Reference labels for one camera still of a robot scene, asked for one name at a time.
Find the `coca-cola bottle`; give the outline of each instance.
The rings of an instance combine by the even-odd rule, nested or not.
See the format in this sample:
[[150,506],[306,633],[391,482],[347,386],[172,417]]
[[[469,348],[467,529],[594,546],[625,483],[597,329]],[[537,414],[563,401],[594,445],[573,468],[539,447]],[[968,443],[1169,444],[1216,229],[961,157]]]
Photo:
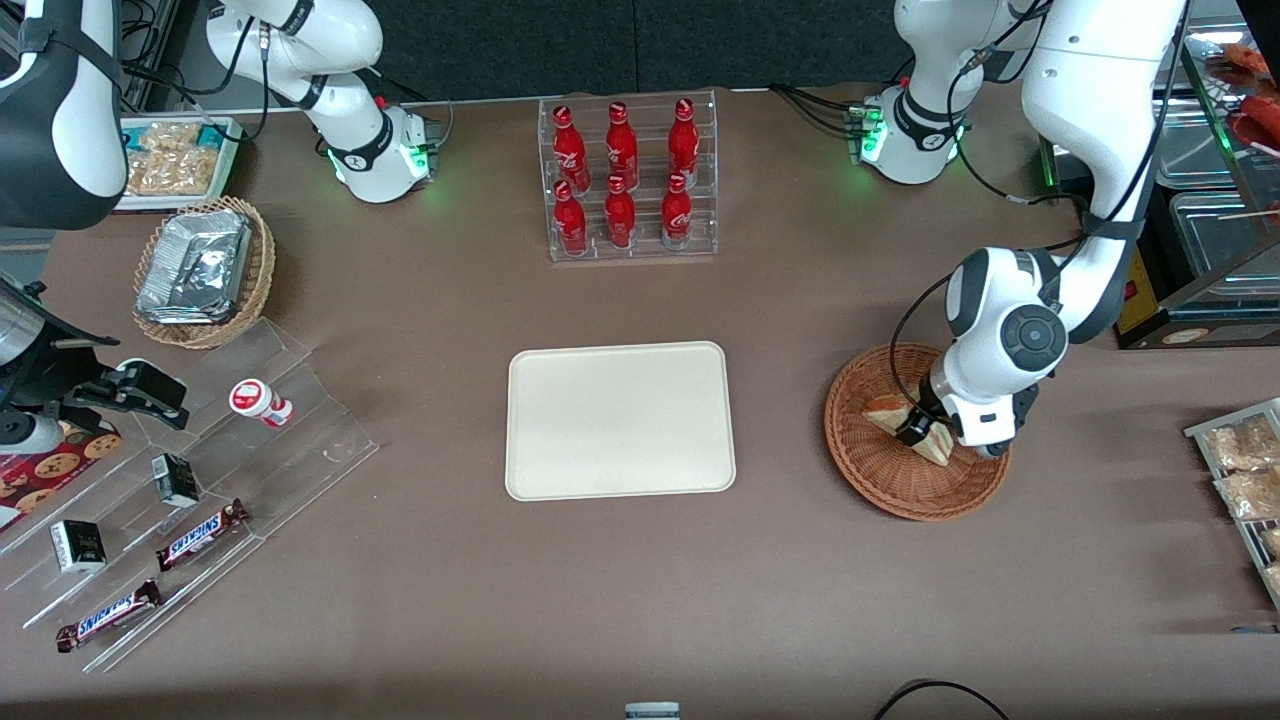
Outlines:
[[604,218],[609,224],[609,242],[621,250],[631,247],[636,232],[636,204],[627,192],[620,173],[609,176],[609,196],[604,199]]
[[561,236],[564,252],[577,256],[586,254],[586,213],[573,197],[567,181],[556,181],[556,232]]
[[669,170],[685,176],[685,188],[698,184],[698,126],[694,124],[694,101],[687,97],[676,101],[676,124],[667,135],[667,152]]
[[586,145],[573,127],[573,113],[559,105],[552,110],[552,122],[556,123],[556,163],[573,186],[573,193],[582,195],[591,187],[591,173],[586,169]]
[[609,149],[609,172],[622,176],[627,190],[640,184],[639,145],[636,131],[627,122],[627,106],[622,102],[609,104],[609,132],[604,136]]
[[694,205],[685,192],[685,176],[671,173],[667,196],[662,199],[662,243],[668,250],[684,250],[689,245],[689,217]]

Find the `wicker basket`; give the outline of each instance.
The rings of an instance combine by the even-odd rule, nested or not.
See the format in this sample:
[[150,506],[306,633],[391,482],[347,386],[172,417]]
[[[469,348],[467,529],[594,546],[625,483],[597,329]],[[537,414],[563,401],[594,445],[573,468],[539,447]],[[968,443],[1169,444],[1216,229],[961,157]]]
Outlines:
[[[152,323],[133,311],[133,319],[151,340],[168,345],[179,345],[189,350],[209,350],[225,345],[236,340],[247,331],[262,315],[262,306],[266,305],[266,296],[271,290],[271,272],[275,270],[275,241],[271,240],[271,228],[266,227],[262,217],[252,205],[236,197],[219,197],[191,208],[178,210],[179,215],[188,213],[211,213],[214,210],[236,210],[242,213],[253,224],[253,236],[250,238],[250,255],[244,264],[244,277],[241,281],[239,297],[236,299],[236,315],[221,325],[161,325]],[[161,224],[151,233],[151,242],[142,251],[142,261],[133,274],[133,291],[142,290],[142,282],[151,266],[151,256],[155,254],[156,240],[160,237]]]
[[[895,355],[904,384],[914,387],[941,352],[899,343]],[[911,520],[950,520],[991,500],[1009,471],[1009,452],[984,460],[957,443],[950,465],[929,462],[861,415],[869,400],[897,392],[887,345],[854,359],[831,384],[823,418],[827,447],[849,484],[882,510]]]

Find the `acrylic display stand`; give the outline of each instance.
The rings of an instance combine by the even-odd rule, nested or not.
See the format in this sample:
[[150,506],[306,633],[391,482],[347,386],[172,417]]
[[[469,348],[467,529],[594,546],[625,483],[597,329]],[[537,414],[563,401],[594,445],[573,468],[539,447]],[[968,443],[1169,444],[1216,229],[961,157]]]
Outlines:
[[[173,430],[151,418],[113,416],[124,443],[63,488],[19,525],[0,536],[0,580],[6,616],[47,637],[55,652],[58,629],[106,607],[156,578],[165,603],[104,630],[68,656],[84,671],[106,671],[179,611],[257,550],[298,514],[378,450],[351,411],[325,391],[305,363],[308,351],[262,319],[243,336],[209,352],[183,375],[191,421]],[[232,413],[227,395],[244,378],[265,380],[293,402],[293,419],[280,429]],[[200,502],[160,502],[151,459],[184,456],[201,488]],[[155,551],[239,498],[251,519],[219,537],[195,559],[160,573]],[[92,574],[60,573],[49,524],[96,523],[106,568]]]
[[[662,199],[667,193],[668,154],[667,135],[676,122],[676,100],[694,101],[694,123],[698,126],[698,182],[689,188],[692,217],[689,220],[689,245],[682,250],[668,250],[662,245]],[[631,128],[640,147],[640,184],[631,191],[636,205],[635,242],[627,250],[609,242],[604,222],[604,199],[609,195],[609,158],[604,136],[609,132],[609,102],[626,102]],[[571,256],[556,232],[556,197],[552,186],[561,179],[556,163],[556,124],[552,110],[567,105],[573,111],[573,126],[586,143],[586,167],[591,172],[591,187],[577,197],[586,211],[586,254]],[[634,258],[687,258],[714,255],[719,251],[719,224],[717,197],[719,173],[717,151],[716,94],[654,92],[644,95],[617,95],[612,97],[559,97],[540,100],[538,104],[539,156],[543,164],[543,200],[547,205],[547,237],[552,260],[627,260]]]

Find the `foil package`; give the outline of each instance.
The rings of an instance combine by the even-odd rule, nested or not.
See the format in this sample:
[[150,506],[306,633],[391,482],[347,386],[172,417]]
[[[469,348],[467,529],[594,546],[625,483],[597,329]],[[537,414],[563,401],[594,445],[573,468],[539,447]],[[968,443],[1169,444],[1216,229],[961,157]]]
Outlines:
[[221,324],[236,315],[252,225],[234,210],[170,218],[134,309],[161,324]]

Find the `snickers bar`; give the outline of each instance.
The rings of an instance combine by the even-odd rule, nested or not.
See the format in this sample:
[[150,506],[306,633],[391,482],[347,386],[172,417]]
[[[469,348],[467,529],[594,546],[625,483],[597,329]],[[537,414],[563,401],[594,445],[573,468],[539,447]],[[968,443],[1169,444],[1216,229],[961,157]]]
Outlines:
[[128,596],[108,605],[74,625],[67,625],[58,630],[58,652],[70,652],[88,642],[97,632],[119,625],[125,618],[157,605],[164,605],[164,597],[160,596],[160,588],[156,587],[156,582],[154,579],[147,580]]
[[160,571],[166,573],[173,570],[179,562],[193,557],[197,552],[218,539],[219,536],[236,525],[239,525],[244,520],[248,520],[248,511],[244,510],[244,506],[241,505],[241,501],[237,497],[230,505],[219,510],[218,515],[214,515],[212,518],[196,525],[191,529],[191,532],[173,541],[173,544],[169,547],[157,550],[156,560],[160,561]]

